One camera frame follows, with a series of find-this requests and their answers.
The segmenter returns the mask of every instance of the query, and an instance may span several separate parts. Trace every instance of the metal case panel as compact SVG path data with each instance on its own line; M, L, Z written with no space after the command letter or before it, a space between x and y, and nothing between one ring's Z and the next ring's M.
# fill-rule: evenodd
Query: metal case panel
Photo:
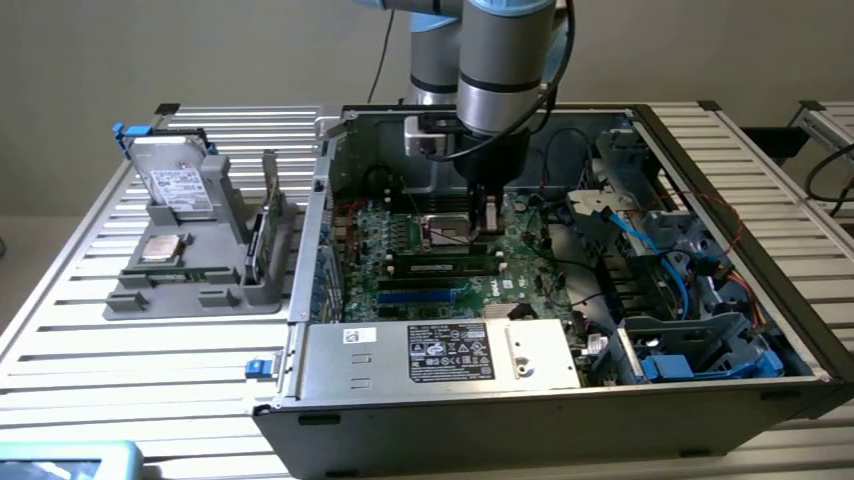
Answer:
M255 422L301 479L723 455L828 385L291 409Z

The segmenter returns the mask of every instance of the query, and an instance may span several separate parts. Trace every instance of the blue cable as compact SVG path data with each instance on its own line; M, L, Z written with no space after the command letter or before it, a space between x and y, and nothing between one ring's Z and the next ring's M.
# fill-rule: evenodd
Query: blue cable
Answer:
M643 243L646 243L646 245L650 247L650 250L652 250L652 253L655 255L660 255L662 252L655 246L655 242L652 241L652 239L647 235L642 234L638 230L631 228L631 226L623 221L622 218L616 216L615 213L611 214L611 216L608 217L608 220L611 220L611 222L614 222L614 225L616 225L628 235L631 235ZM662 256L662 266L664 267L664 271L670 274L674 281L676 282L676 287L679 287L679 294L682 295L682 320L684 320L688 318L688 305L691 304L691 299L688 297L688 290L687 288L684 288L684 283L682 283L682 277L679 276L679 272L676 271L672 264L670 263L670 260L667 260L667 258L663 256Z

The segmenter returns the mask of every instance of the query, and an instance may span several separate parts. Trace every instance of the electronic component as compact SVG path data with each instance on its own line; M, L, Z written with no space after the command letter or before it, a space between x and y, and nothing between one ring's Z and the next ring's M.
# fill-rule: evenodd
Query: electronic component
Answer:
M460 278L387 278L376 282L379 290L436 290L460 286Z
M264 273L269 268L272 248L276 240L276 229L281 216L281 192L279 190L279 173L276 169L276 154L265 151L261 157L264 169L264 185L267 187L267 201L255 218L252 240L247 249L245 283L257 285L264 280Z
M582 349L580 354L592 357L599 356L608 346L608 337L600 333L591 333L587 335L587 348Z
M200 174L208 155L204 136L155 133L128 136L126 141L130 162L153 204L168 207L179 219L215 218L213 202Z
M533 307L531 307L529 303L520 303L516 307L507 313L507 318L509 320L520 320L523 318L537 319L539 316L533 311Z
M424 238L431 247L468 244L468 217L465 214L425 215L421 218Z
M383 319L396 318L400 316L400 308L388 306L388 305L381 305L376 309L376 316Z
M694 274L699 277L708 277L715 274L720 268L720 260L707 256L698 256L691 259L688 268L694 271Z
M411 251L420 248L421 228L417 217L395 215L388 226L388 242L392 249Z
M143 263L171 263L180 256L184 241L180 235L152 235L143 247Z
M376 296L376 303L453 303L451 290L428 290L424 292L383 292Z
M225 267L181 268L152 265L149 269L133 269L133 274L144 274L148 284L157 286L175 283L207 283L208 275L229 275L231 270Z
M519 305L515 303L492 303L489 305L484 305L483 317L484 318L507 318L507 315L517 306Z
M385 271L393 277L473 277L496 275L501 259L468 253L391 255Z
M525 245L533 245L533 240L536 240L536 235L527 231L521 232L521 242Z

